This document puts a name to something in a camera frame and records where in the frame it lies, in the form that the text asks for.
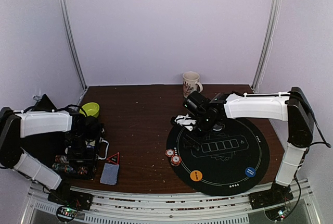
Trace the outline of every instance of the yellow bowl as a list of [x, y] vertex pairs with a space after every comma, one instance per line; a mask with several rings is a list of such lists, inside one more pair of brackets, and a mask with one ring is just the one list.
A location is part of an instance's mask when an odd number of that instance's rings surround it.
[[88, 116], [98, 117], [99, 116], [99, 105], [97, 103], [86, 103], [82, 106]]

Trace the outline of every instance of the brown tabletop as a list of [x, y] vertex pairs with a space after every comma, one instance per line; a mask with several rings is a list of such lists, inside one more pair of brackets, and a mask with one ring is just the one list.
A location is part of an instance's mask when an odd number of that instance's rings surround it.
[[[248, 85], [205, 85], [203, 95], [219, 92], [248, 92]], [[181, 85], [90, 87], [83, 103], [100, 105], [100, 122], [105, 124], [108, 156], [120, 152], [117, 185], [99, 183], [105, 161], [99, 161], [94, 180], [71, 180], [82, 188], [129, 193], [189, 193], [194, 190], [173, 172], [165, 156], [172, 116], [187, 113], [182, 106]], [[264, 134], [271, 152], [268, 171], [261, 183], [272, 182], [284, 153], [267, 119], [250, 119]]]

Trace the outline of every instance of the white mug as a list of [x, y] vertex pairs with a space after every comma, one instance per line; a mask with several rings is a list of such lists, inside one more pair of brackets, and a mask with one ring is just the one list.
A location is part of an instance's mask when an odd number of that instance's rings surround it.
[[199, 92], [203, 91], [203, 86], [199, 82], [200, 75], [196, 72], [189, 71], [183, 74], [183, 96], [187, 98], [190, 93], [194, 90], [200, 89]]

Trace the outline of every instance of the white wall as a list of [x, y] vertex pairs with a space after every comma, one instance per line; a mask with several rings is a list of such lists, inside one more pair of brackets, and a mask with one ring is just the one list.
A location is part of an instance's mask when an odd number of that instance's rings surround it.
[[[305, 92], [327, 140], [333, 144], [333, 0], [282, 0], [273, 48], [260, 93]], [[287, 124], [274, 121], [283, 143]], [[316, 133], [314, 141], [320, 141]], [[333, 150], [315, 145], [300, 170], [310, 181], [325, 223], [333, 208]]]
[[[0, 0], [0, 107], [24, 109], [46, 93], [56, 106], [82, 93], [58, 0]], [[18, 223], [29, 182], [0, 170], [1, 223]]]
[[67, 0], [88, 85], [253, 80], [271, 0]]

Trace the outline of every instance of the white arm segment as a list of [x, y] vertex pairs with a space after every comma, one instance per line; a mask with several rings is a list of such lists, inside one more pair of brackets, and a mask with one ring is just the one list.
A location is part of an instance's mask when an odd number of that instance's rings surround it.
[[[228, 118], [253, 117], [288, 121], [288, 109], [285, 101], [289, 100], [288, 92], [279, 92], [275, 96], [260, 96], [260, 94], [244, 97], [231, 94], [226, 100], [224, 109]], [[277, 184], [289, 186], [298, 170], [304, 152], [307, 148], [295, 147], [288, 143], [279, 171], [275, 178]]]
[[282, 186], [289, 186], [293, 180], [298, 167], [301, 165], [304, 152], [307, 148], [295, 147], [291, 143], [288, 143], [287, 150], [283, 155], [283, 159], [277, 172], [275, 181]]
[[67, 111], [33, 111], [17, 116], [21, 117], [21, 138], [33, 134], [67, 132], [72, 127], [72, 117]]
[[[290, 93], [279, 92], [278, 94], [289, 95]], [[242, 97], [231, 94], [226, 99], [224, 109], [227, 118], [253, 117], [288, 121], [286, 100], [289, 100], [288, 96], [260, 96], [257, 94], [256, 97], [252, 97], [245, 93]]]
[[47, 186], [49, 189], [56, 189], [61, 183], [61, 177], [52, 169], [46, 167], [39, 160], [29, 155], [26, 151], [21, 155], [14, 170], [29, 176]]

